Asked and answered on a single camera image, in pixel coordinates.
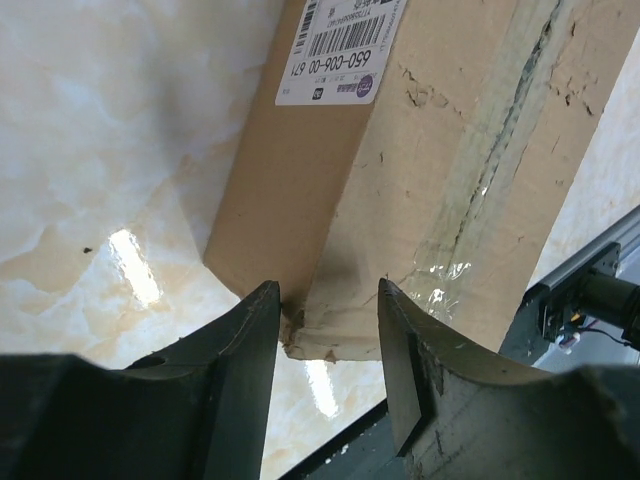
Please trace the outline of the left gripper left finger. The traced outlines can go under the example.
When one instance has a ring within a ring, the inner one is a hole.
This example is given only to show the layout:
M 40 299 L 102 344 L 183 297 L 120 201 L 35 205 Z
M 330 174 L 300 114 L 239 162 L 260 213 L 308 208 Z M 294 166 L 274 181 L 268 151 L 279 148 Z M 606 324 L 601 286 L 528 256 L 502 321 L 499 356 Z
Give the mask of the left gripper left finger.
M 122 370 L 74 354 L 1 359 L 5 479 L 256 479 L 281 316 L 267 281 Z

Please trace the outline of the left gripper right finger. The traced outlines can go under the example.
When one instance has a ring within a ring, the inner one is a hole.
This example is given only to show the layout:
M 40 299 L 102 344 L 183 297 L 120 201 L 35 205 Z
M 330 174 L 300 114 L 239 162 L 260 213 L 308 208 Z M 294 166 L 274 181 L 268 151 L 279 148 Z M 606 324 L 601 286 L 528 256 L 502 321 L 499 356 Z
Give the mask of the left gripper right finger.
M 639 371 L 551 373 L 475 343 L 381 279 L 396 453 L 412 479 L 635 479 Z

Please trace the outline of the brown cardboard express box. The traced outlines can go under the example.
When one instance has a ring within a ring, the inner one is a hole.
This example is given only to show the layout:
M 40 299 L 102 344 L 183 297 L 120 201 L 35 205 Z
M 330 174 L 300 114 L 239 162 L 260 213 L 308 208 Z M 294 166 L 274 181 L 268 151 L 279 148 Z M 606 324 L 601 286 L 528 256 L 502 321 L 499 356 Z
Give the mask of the brown cardboard express box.
M 277 106 L 285 3 L 204 254 L 299 360 L 376 360 L 381 278 L 497 350 L 639 30 L 635 1 L 406 1 L 368 105 Z

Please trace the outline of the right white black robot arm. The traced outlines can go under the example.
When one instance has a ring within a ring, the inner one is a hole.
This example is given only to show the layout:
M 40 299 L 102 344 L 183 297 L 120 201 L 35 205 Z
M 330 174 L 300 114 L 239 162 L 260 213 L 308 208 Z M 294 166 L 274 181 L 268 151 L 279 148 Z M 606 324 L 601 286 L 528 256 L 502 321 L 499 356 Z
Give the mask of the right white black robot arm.
M 577 296 L 578 310 L 622 330 L 622 339 L 639 349 L 639 286 L 602 273 L 583 278 Z

